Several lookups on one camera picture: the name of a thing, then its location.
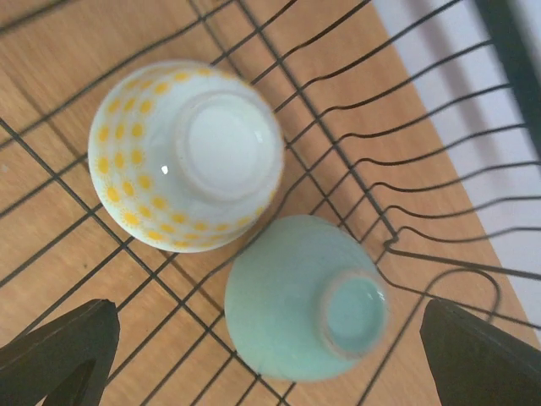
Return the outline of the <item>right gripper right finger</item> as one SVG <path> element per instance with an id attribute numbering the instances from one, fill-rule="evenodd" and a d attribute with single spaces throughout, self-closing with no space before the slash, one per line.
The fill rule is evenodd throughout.
<path id="1" fill-rule="evenodd" d="M 449 301 L 432 299 L 420 337 L 443 405 L 539 405 L 540 351 Z"/>

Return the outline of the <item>yellow patterned bowl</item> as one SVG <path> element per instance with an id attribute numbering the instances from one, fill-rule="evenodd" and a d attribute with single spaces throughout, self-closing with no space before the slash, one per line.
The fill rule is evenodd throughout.
<path id="1" fill-rule="evenodd" d="M 190 60 L 153 63 L 119 81 L 90 126 L 99 200 L 159 250 L 213 250 L 270 205 L 285 166 L 273 110 L 249 84 Z"/>

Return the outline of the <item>celadon green bowl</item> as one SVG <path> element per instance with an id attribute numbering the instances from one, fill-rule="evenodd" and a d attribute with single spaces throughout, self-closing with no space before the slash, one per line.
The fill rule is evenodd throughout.
<path id="1" fill-rule="evenodd" d="M 380 275 L 356 239 L 309 215 L 274 221 L 232 264 L 227 330 L 240 358 L 275 379 L 352 369 L 385 334 Z"/>

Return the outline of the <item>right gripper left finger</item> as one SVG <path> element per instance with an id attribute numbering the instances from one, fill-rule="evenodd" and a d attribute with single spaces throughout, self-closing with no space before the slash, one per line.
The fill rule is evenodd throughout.
<path id="1" fill-rule="evenodd" d="M 93 299 L 1 347 L 1 404 L 97 405 L 117 351 L 116 305 Z"/>

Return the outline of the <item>black wire dish rack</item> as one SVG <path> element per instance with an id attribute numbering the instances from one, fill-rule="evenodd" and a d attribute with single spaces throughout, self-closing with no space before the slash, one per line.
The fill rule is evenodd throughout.
<path id="1" fill-rule="evenodd" d="M 538 174 L 533 156 L 453 159 L 470 147 L 516 146 L 523 121 L 495 111 L 499 75 L 437 76 L 494 48 L 474 32 L 434 56 L 420 35 L 470 28 L 469 2 L 4 1 L 1 4 L 1 341 L 93 298 L 117 304 L 121 335 L 105 405 L 436 405 L 419 336 L 433 298 L 464 305 L 538 346 L 540 321 L 514 286 L 539 291 L 535 266 L 500 247 L 540 251 L 540 194 L 493 175 Z M 349 232 L 388 283 L 390 328 L 358 367 L 321 383 L 256 375 L 234 352 L 223 299 L 240 239 L 181 255 L 130 237 L 98 200 L 87 140 L 102 97 L 126 74 L 166 58 L 238 74 L 276 109 L 287 140 L 283 183 L 263 222 L 314 214 Z"/>

